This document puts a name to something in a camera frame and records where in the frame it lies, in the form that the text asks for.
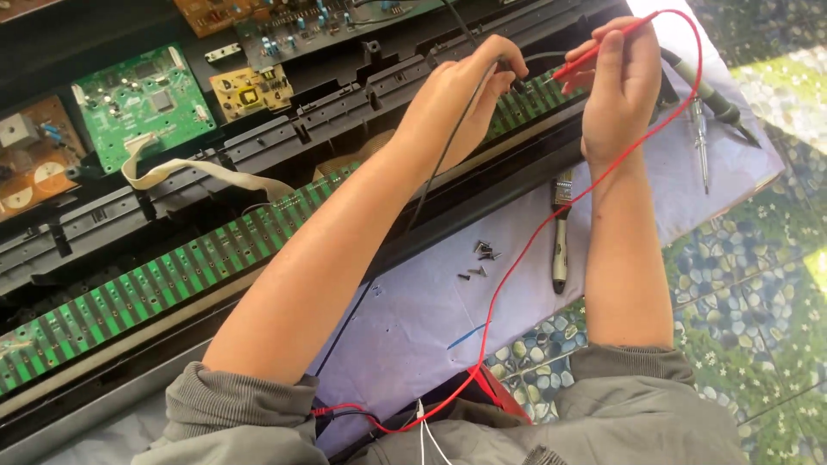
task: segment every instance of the red wire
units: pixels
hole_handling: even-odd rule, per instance
[[[468,379],[466,379],[465,382],[463,382],[462,385],[459,386],[459,388],[457,388],[457,390],[454,391],[453,394],[448,396],[448,398],[445,399],[435,409],[429,411],[427,414],[425,414],[421,418],[416,419],[415,421],[413,421],[412,423],[410,423],[407,426],[403,427],[402,429],[396,429],[396,430],[387,429],[384,426],[382,426],[381,424],[378,424],[376,422],[376,420],[374,420],[373,418],[368,417],[370,422],[378,430],[382,431],[383,433],[388,433],[388,434],[389,433],[403,433],[404,431],[408,431],[408,430],[412,429],[415,425],[417,425],[419,423],[422,423],[424,420],[426,420],[428,418],[431,418],[439,410],[442,410],[443,408],[445,408],[445,406],[448,405],[452,400],[456,399],[456,397],[460,394],[460,392],[462,392],[462,390],[464,390],[471,383],[471,381],[474,379],[476,374],[480,372],[480,369],[482,367],[482,362],[485,360],[485,341],[488,339],[488,329],[489,329],[489,326],[491,325],[491,316],[494,314],[494,304],[497,301],[497,296],[500,294],[500,290],[503,288],[503,285],[505,284],[505,282],[511,276],[511,273],[514,271],[514,268],[516,268],[517,265],[520,263],[520,261],[523,260],[523,256],[525,256],[525,252],[528,252],[528,249],[531,247],[532,243],[534,242],[534,239],[537,238],[537,235],[540,233],[540,231],[542,231],[543,228],[547,224],[549,224],[554,218],[556,218],[560,213],[565,212],[566,210],[570,209],[571,206],[575,202],[582,199],[583,197],[586,196],[586,194],[589,194],[592,190],[594,190],[594,188],[598,184],[600,184],[600,182],[603,179],[605,179],[605,177],[607,175],[609,175],[609,173],[611,173],[615,168],[617,168],[618,165],[620,165],[620,163],[622,163],[623,160],[625,160],[626,157],[629,156],[630,153],[632,153],[632,151],[637,149],[641,144],[643,144],[644,141],[646,141],[653,134],[655,134],[656,132],[659,132],[664,127],[666,127],[667,124],[672,122],[672,120],[674,120],[678,115],[683,113],[683,111],[686,110],[686,107],[689,106],[690,102],[692,101],[692,99],[695,97],[695,95],[698,92],[698,87],[700,86],[700,77],[702,76],[703,48],[702,48],[701,43],[700,43],[700,33],[698,32],[698,28],[697,28],[697,26],[695,26],[695,23],[692,21],[691,18],[689,18],[689,15],[687,15],[686,13],[684,13],[680,10],[673,10],[673,9],[660,10],[660,11],[656,12],[655,14],[650,15],[649,17],[653,19],[654,17],[657,17],[661,13],[664,13],[664,12],[675,13],[678,16],[683,17],[687,22],[689,22],[689,25],[692,27],[692,32],[695,33],[695,39],[696,39],[697,44],[698,44],[698,71],[697,71],[697,74],[695,76],[695,83],[692,85],[692,91],[690,92],[689,97],[686,100],[684,100],[683,103],[681,103],[681,105],[675,110],[675,112],[672,113],[671,115],[669,115],[669,117],[666,120],[664,120],[663,122],[661,122],[660,124],[655,126],[651,131],[647,132],[643,137],[641,137],[634,144],[632,144],[632,146],[630,146],[628,149],[626,149],[626,151],[624,151],[623,154],[621,154],[617,158],[617,160],[615,160],[614,163],[611,164],[609,169],[606,170],[606,172],[603,173],[603,175],[601,175],[599,178],[597,178],[597,180],[594,182],[594,184],[589,186],[588,189],[584,190],[582,194],[576,196],[571,202],[569,202],[563,208],[561,208],[561,209],[557,210],[556,212],[552,213],[548,218],[546,218],[545,221],[543,221],[540,224],[540,226],[537,227],[537,230],[534,231],[534,234],[532,234],[531,238],[528,240],[528,243],[526,244],[523,251],[520,252],[519,256],[517,257],[517,260],[514,262],[514,264],[511,266],[511,268],[509,268],[508,272],[505,273],[505,277],[503,278],[502,281],[500,281],[500,285],[497,286],[497,290],[494,291],[494,295],[491,297],[491,304],[488,307],[488,316],[486,317],[486,321],[485,321],[485,330],[482,333],[482,346],[480,347],[480,359],[477,361],[477,363],[474,366],[474,368],[472,369],[471,373],[469,373]],[[351,408],[354,408],[354,409],[357,409],[357,410],[360,410],[360,411],[363,411],[363,412],[365,411],[365,409],[363,409],[361,406],[356,405],[356,404],[340,404],[340,405],[334,405],[333,407],[325,407],[325,408],[322,408],[322,409],[313,410],[311,413],[314,414],[315,416],[319,416],[319,415],[324,415],[324,414],[326,414],[328,412],[331,412],[333,410],[342,409],[342,408],[346,408],[346,407],[351,407]]]

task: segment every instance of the gray sleeve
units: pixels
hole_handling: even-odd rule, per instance
[[[310,414],[318,379],[286,386],[190,363],[166,390],[169,423],[133,465],[327,463]]]
[[[590,344],[569,359],[575,381],[611,376],[650,376],[695,385],[695,374],[679,350]]]

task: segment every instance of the brown circuit board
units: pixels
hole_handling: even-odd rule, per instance
[[[10,21],[57,2],[60,0],[0,0],[0,22]]]
[[[254,10],[267,8],[268,0],[174,0],[198,38],[227,29]]]
[[[0,221],[74,187],[64,171],[84,156],[55,95],[0,117]]]
[[[278,110],[290,105],[293,86],[281,65],[256,73],[243,68],[209,79],[227,121],[234,121],[264,108]]]

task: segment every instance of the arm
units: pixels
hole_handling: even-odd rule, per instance
[[[627,40],[615,31],[634,20],[613,20],[594,31],[594,40],[566,56],[575,60],[595,41],[602,41],[595,69],[573,76],[566,84],[593,85],[583,115],[582,142],[593,181],[643,136],[660,89],[660,51],[652,25]],[[591,199],[586,267],[589,340],[671,349],[672,303],[643,150],[629,154],[595,188]]]
[[[528,73],[519,48],[498,36],[474,55],[431,73],[389,144],[299,229],[244,295],[218,330],[204,365],[288,385],[301,379],[342,318],[390,226],[434,171],[476,85],[487,76],[440,170],[462,161],[482,141],[497,98],[514,79],[513,72],[494,73],[498,56],[520,75]],[[291,357],[275,362],[262,353]]]

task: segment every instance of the table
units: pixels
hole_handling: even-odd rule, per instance
[[[655,3],[628,2],[639,17],[649,14]],[[679,9],[694,18],[685,0],[661,0],[657,6]],[[696,62],[695,40],[683,19],[665,14],[653,24],[662,46],[690,63]],[[745,145],[730,128],[711,122],[707,196],[685,116],[647,141],[643,147],[662,244],[754,194],[784,170],[781,157],[760,129],[724,62],[702,30],[701,34],[705,80],[738,104],[744,124],[758,134],[764,150]],[[688,95],[688,85],[669,69],[667,76],[682,98]],[[575,170],[574,193],[579,194],[588,184],[588,171],[581,165]],[[328,361],[318,397],[329,405],[356,402],[384,418],[474,365],[480,354],[479,331],[450,350],[448,347],[485,322],[495,287],[549,214],[550,192],[545,186],[378,278],[378,290],[368,293]],[[558,296],[552,291],[553,230],[546,228],[500,293],[486,352],[511,343],[583,294],[590,236],[588,197],[573,208],[568,227],[569,278],[565,293]],[[491,241],[502,257],[486,262],[490,273],[487,279],[457,279],[457,273],[479,265],[473,253],[479,239]],[[314,362],[311,372],[319,362]],[[163,393],[158,393],[45,463],[129,463],[134,453],[160,436],[165,424],[164,408]],[[328,428],[318,445],[328,454],[335,453],[367,430],[363,419],[345,417]]]

